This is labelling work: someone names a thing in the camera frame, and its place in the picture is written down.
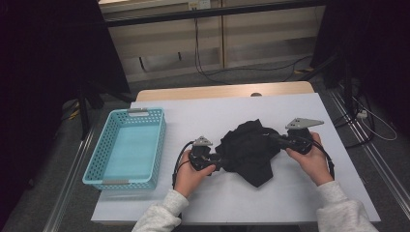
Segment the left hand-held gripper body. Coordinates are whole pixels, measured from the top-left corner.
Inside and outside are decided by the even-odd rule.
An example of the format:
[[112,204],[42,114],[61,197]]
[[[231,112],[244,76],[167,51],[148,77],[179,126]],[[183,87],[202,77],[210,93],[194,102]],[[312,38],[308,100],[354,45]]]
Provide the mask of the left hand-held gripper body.
[[192,143],[192,148],[189,153],[190,164],[196,171],[200,171],[210,165],[218,166],[218,159],[215,154],[211,154],[211,146],[213,143],[199,136]]

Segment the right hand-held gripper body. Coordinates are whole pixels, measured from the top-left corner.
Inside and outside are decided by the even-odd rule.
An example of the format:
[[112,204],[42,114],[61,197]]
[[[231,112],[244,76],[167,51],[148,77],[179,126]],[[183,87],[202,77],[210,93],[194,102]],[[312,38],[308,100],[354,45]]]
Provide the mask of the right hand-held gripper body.
[[305,155],[312,147],[312,136],[309,128],[323,124],[324,122],[321,120],[295,118],[285,126],[287,134],[279,137],[278,144],[283,150],[290,148]]

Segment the black pants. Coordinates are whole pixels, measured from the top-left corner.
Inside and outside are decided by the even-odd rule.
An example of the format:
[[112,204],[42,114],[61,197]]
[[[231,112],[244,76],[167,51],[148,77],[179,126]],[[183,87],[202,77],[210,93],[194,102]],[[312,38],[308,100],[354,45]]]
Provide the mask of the black pants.
[[259,119],[247,121],[230,130],[216,147],[216,152],[226,159],[223,169],[238,173],[252,186],[259,188],[273,178],[271,159],[280,148],[271,146],[269,135],[278,134],[262,126]]

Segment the light blue plastic basket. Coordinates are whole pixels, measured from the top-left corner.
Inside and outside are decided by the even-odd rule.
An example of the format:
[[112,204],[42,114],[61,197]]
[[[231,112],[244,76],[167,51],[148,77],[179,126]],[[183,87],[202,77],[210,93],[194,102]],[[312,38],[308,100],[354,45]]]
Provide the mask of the light blue plastic basket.
[[99,190],[154,189],[165,129],[161,108],[111,111],[82,182]]

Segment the person's left hand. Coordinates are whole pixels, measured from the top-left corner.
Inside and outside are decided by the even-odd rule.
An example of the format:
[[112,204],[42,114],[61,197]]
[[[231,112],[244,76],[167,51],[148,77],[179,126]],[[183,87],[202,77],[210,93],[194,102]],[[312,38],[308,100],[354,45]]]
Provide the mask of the person's left hand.
[[197,189],[205,177],[212,174],[216,169],[214,165],[210,165],[202,170],[195,170],[190,163],[189,153],[190,151],[185,151],[182,155],[182,159],[177,166],[176,181],[173,188],[186,198]]

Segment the person's right hand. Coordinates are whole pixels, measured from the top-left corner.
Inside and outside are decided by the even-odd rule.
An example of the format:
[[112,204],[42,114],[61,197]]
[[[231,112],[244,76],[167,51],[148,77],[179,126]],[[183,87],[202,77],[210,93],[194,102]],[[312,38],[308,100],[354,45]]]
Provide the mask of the person's right hand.
[[329,171],[326,156],[318,147],[313,146],[306,155],[301,155],[290,148],[286,149],[286,153],[300,164],[318,187],[334,179]]

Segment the white table sheet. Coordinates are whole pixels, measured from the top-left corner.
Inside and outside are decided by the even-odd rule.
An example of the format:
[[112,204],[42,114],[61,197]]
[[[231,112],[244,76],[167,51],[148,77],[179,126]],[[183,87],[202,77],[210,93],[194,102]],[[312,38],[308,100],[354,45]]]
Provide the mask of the white table sheet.
[[[364,203],[371,221],[379,215],[349,158],[331,119],[315,94],[271,97],[153,101],[164,111],[166,131],[158,185],[153,191],[105,190],[91,220],[103,224],[133,224],[171,187],[171,175],[182,147],[199,136],[218,144],[240,124],[259,120],[280,133],[295,118],[317,121],[325,151],[335,165],[336,179],[351,199]],[[273,178],[255,188],[236,173],[223,170],[207,177],[190,196],[183,212],[185,225],[298,224],[314,222],[321,200],[315,184],[299,164],[280,152],[272,160]]]

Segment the wooden table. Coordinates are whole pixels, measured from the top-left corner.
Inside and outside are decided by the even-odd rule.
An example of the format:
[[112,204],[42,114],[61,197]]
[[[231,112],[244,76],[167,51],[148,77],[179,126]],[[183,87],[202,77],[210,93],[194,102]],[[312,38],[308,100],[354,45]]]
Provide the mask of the wooden table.
[[313,87],[309,82],[291,81],[143,90],[138,93],[136,100],[138,102],[148,102],[211,98],[236,98],[250,97],[252,93],[260,93],[262,95],[261,97],[265,97],[278,95],[310,94],[313,92]]

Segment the black stand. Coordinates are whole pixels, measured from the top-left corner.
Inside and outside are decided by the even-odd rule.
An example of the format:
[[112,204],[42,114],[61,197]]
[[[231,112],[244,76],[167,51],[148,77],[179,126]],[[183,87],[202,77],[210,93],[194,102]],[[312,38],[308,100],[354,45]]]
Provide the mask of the black stand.
[[77,100],[79,103],[79,113],[82,126],[81,139],[84,140],[86,135],[91,129],[88,117],[87,105],[90,105],[94,109],[101,109],[104,106],[104,101],[101,97],[101,93],[108,94],[117,100],[122,102],[131,103],[133,99],[122,93],[115,92],[95,81],[82,81],[79,84],[77,91]]
[[321,74],[326,88],[336,88],[342,84],[344,107],[348,114],[354,114],[352,72],[349,61],[340,53],[335,53],[323,63],[305,74],[300,81],[310,81]]

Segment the black curtain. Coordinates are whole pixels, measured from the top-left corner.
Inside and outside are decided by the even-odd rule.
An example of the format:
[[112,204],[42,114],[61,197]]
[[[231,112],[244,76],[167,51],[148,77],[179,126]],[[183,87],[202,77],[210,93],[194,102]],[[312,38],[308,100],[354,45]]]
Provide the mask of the black curtain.
[[410,0],[328,0],[310,64],[336,53],[342,59],[330,68],[328,84],[349,63],[365,92],[410,137]]
[[129,90],[99,0],[0,0],[0,229],[44,163],[62,105]]

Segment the black horizontal bar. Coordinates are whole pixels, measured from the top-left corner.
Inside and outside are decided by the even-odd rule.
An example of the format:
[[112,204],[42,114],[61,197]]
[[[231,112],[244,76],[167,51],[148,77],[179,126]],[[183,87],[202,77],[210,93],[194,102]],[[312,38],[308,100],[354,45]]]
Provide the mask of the black horizontal bar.
[[271,11],[294,10],[301,8],[326,6],[327,2],[328,0],[286,0],[276,3],[222,7],[208,10],[194,10],[168,14],[119,17],[113,19],[106,19],[104,21],[104,24],[107,27],[120,27],[147,23],[213,17],[221,15],[241,15]]

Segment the aluminium floor rail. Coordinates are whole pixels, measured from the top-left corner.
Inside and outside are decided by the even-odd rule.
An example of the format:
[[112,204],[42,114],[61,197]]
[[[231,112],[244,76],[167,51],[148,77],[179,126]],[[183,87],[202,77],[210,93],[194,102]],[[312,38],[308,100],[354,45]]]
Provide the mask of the aluminium floor rail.
[[94,129],[90,129],[81,140],[79,147],[73,159],[70,171],[65,179],[64,185],[57,197],[57,201],[54,204],[51,213],[44,226],[43,232],[58,232],[61,222],[63,220],[66,209],[70,203],[73,193],[73,187],[75,185],[76,178],[80,172],[80,167],[85,159],[85,156],[89,150],[90,144],[94,137]]
[[342,118],[346,120],[348,127],[358,139],[360,146],[364,149],[371,163],[374,165],[389,191],[392,193],[397,204],[400,206],[403,213],[410,219],[410,193],[405,189],[400,180],[396,177],[390,166],[385,162],[381,153],[372,143],[369,135],[365,131],[365,127],[361,123],[347,114],[344,107],[344,100],[339,93],[334,91],[329,92],[337,109],[342,114]]

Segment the white wall socket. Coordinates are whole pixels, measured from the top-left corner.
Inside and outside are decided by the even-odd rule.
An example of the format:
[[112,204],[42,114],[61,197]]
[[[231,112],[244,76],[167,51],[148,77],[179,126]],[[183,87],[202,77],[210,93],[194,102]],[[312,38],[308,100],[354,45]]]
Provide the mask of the white wall socket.
[[190,0],[188,3],[190,10],[207,10],[211,8],[210,0]]

